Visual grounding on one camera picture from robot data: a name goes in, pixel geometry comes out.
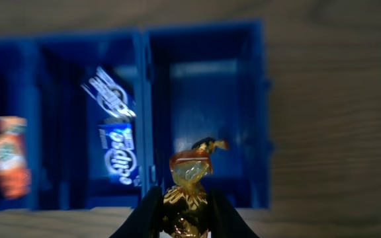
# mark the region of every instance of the wooden surface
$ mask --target wooden surface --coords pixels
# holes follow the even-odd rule
[[[241,213],[260,237],[381,237],[381,0],[0,0],[0,35],[260,17],[273,208]],[[108,237],[129,212],[1,212],[0,237]]]

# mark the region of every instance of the empty blue bin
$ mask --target empty blue bin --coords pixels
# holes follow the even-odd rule
[[[237,207],[269,207],[270,83],[259,22],[153,29],[144,47],[146,164],[157,172],[148,186],[174,185],[172,154],[225,138],[230,150],[212,155],[204,187],[223,190]]]
[[[0,41],[0,116],[21,116],[28,120],[26,157],[32,173],[29,194],[16,200],[6,200],[0,193],[0,210],[38,207],[35,129],[39,126],[39,110],[36,104],[38,93],[34,87],[35,56],[26,40]]]
[[[47,120],[53,126],[42,132],[43,160],[58,166],[60,209],[95,206],[136,206],[146,188],[111,184],[106,168],[98,125],[109,115],[82,88],[99,66],[109,70],[131,88],[136,102],[133,131],[138,169],[144,158],[142,104],[142,57],[137,30],[92,34],[63,34],[36,40],[40,52],[40,80],[55,86],[48,89],[55,100]]]

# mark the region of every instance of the blue plastic bin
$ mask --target blue plastic bin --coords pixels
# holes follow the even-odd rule
[[[203,185],[237,207],[269,207],[267,92],[258,21],[57,34],[0,42],[0,116],[28,120],[31,193],[0,210],[136,206],[173,185],[175,152],[225,138]],[[130,86],[142,186],[107,185],[98,125],[109,115],[80,87],[106,67]]]
[[[205,138],[226,138],[212,155],[209,190],[223,190],[237,207],[269,206],[267,89],[261,25],[208,24],[150,30],[144,36],[147,163],[173,185],[169,158]]]

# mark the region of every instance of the eclipse gum package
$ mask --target eclipse gum package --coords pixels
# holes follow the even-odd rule
[[[0,189],[8,200],[28,193],[29,170],[21,148],[20,137],[0,134]]]

